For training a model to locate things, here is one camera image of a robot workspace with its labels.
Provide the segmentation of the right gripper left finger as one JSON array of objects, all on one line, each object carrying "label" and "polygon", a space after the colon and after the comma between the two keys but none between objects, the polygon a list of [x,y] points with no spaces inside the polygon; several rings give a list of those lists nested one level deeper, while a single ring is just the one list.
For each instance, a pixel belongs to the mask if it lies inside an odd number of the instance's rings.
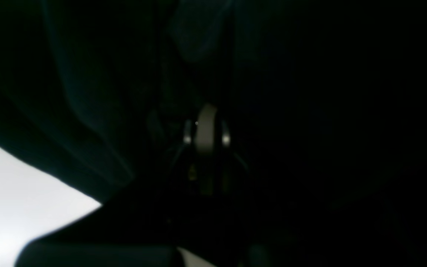
[{"label": "right gripper left finger", "polygon": [[177,190],[214,196],[214,108],[201,108],[195,118],[186,120],[164,179]]}]

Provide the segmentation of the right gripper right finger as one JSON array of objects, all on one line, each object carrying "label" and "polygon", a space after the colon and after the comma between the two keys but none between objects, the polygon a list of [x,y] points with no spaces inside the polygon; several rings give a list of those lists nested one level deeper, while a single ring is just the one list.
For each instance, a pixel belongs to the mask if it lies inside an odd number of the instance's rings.
[{"label": "right gripper right finger", "polygon": [[231,117],[223,111],[215,117],[213,195],[216,197],[236,193],[249,179],[249,166],[231,122]]}]

